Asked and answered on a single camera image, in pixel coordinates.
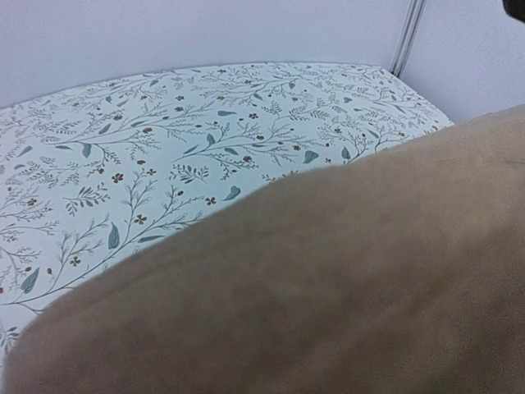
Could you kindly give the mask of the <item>brown cardboard box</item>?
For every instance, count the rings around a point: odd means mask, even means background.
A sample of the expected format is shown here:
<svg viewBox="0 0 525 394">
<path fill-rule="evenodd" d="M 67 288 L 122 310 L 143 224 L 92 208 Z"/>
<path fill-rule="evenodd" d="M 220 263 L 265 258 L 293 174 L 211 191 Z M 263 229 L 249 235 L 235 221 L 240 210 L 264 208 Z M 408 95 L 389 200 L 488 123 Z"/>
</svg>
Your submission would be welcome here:
<svg viewBox="0 0 525 394">
<path fill-rule="evenodd" d="M 274 181 L 68 292 L 6 393 L 521 393 L 524 109 Z"/>
</svg>

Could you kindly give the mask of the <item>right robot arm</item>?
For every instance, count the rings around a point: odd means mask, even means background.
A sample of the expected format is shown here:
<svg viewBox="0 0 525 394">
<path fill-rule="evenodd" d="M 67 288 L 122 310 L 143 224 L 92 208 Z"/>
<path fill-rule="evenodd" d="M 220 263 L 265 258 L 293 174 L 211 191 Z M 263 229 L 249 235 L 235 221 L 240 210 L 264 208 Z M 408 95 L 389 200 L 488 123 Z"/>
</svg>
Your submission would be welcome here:
<svg viewBox="0 0 525 394">
<path fill-rule="evenodd" d="M 517 21 L 525 22 L 525 0 L 503 0 L 506 14 Z"/>
</svg>

